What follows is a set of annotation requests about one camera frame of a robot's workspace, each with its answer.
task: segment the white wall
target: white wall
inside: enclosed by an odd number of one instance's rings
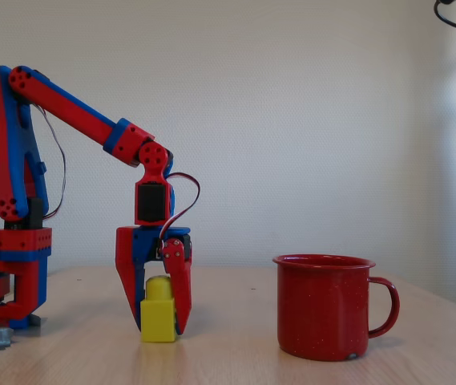
[[[204,189],[180,220],[197,265],[344,253],[456,300],[456,30],[433,2],[0,2],[0,64],[174,152]],[[56,205],[62,165],[34,116]],[[51,121],[69,172],[50,268],[112,265],[143,169]]]

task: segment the black cable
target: black cable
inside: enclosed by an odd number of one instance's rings
[[[449,19],[443,17],[440,15],[439,13],[439,5],[440,5],[440,0],[436,0],[436,4],[434,4],[434,13],[436,14],[436,16],[438,16],[438,18],[444,22],[445,24],[448,24],[449,26],[453,26],[454,28],[456,28],[456,23],[455,22],[451,22]]]

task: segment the blue plastic part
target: blue plastic part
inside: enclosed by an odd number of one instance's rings
[[[31,74],[32,77],[36,78],[39,82],[44,83],[47,87],[49,87],[53,91],[58,92],[64,98],[66,98],[69,101],[71,101],[72,103],[76,104],[78,107],[82,108],[84,111],[87,111],[89,114],[93,115],[98,120],[101,120],[102,122],[104,122],[105,124],[108,124],[112,128],[115,127],[115,123],[112,122],[110,119],[108,119],[106,116],[100,114],[94,108],[87,106],[84,102],[82,102],[80,99],[75,98],[69,92],[64,91],[62,88],[60,88],[59,86],[57,86],[56,84],[51,82],[46,76],[44,76],[40,72],[33,71],[31,68],[26,67],[26,66],[21,66],[21,69],[24,70],[26,73]]]
[[[38,305],[46,302],[46,288],[48,277],[48,257],[41,257],[38,261]]]
[[[28,317],[22,319],[11,319],[9,321],[10,329],[26,329],[29,326]]]
[[[16,200],[15,209],[18,216],[24,218],[28,214],[28,200],[25,191],[25,162],[34,179],[35,191],[42,198],[42,210],[47,214],[50,206],[46,193],[44,175],[40,172],[41,159],[38,154],[32,126],[30,105],[23,103],[14,97],[9,85],[10,68],[0,67],[0,79],[2,83],[3,106],[7,125],[9,172],[12,193]]]
[[[174,188],[171,186],[171,217],[174,216],[175,201]]]
[[[2,251],[0,261],[4,262],[33,262],[48,258],[51,255],[51,247],[40,251]]]
[[[145,279],[145,269],[144,265],[146,262],[155,261],[156,255],[151,255],[151,252],[155,250],[155,243],[158,240],[161,226],[155,227],[139,227],[133,230],[133,243],[131,247],[132,260],[135,267],[135,321],[140,330],[140,303],[146,297],[146,292],[144,290],[144,279]],[[164,234],[163,239],[167,240],[168,238],[173,237],[182,237],[190,233],[188,227],[173,227],[167,230]],[[178,326],[176,326],[176,333],[179,333]]]
[[[121,139],[121,136],[123,136],[123,133],[126,131],[127,127],[130,124],[131,122],[124,118],[119,120],[119,122],[117,122],[117,124],[114,126],[111,134],[108,136],[107,141],[103,145],[103,150],[111,155],[114,151],[115,146],[117,145],[117,142],[119,142],[119,139]]]
[[[37,164],[37,170],[38,170],[39,175],[44,175],[44,174],[46,174],[46,171],[48,171],[44,162],[39,162]]]
[[[167,178],[169,176],[169,174],[171,173],[171,170],[172,170],[172,165],[174,164],[174,159],[171,160],[171,163],[167,166],[167,168],[165,168],[165,170],[163,171],[163,177],[164,178]]]

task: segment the mug handle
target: mug handle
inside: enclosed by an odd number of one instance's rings
[[[369,281],[371,283],[378,283],[379,285],[384,285],[388,288],[389,290],[389,295],[391,295],[391,311],[389,312],[388,319],[382,325],[381,327],[378,327],[377,329],[371,330],[369,332],[369,338],[375,338],[379,337],[380,335],[383,335],[384,333],[388,332],[393,325],[395,325],[395,322],[397,321],[398,318],[398,311],[401,308],[401,301],[398,298],[398,292],[397,289],[395,288],[395,285],[388,281],[387,279],[384,278],[378,278],[378,277],[370,277]]]

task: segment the mug rim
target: mug rim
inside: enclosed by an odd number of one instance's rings
[[[296,261],[290,261],[293,257],[296,258]],[[334,258],[342,258],[344,260],[357,262],[357,265],[311,265],[307,263],[300,263],[297,260],[306,260],[309,257],[324,257],[329,260]],[[349,257],[346,255],[334,255],[334,254],[285,254],[280,255],[279,257],[274,257],[272,259],[274,263],[277,263],[281,266],[294,267],[297,269],[307,269],[307,270],[358,270],[358,269],[370,269],[375,266],[374,261],[369,259],[358,258],[358,257]]]

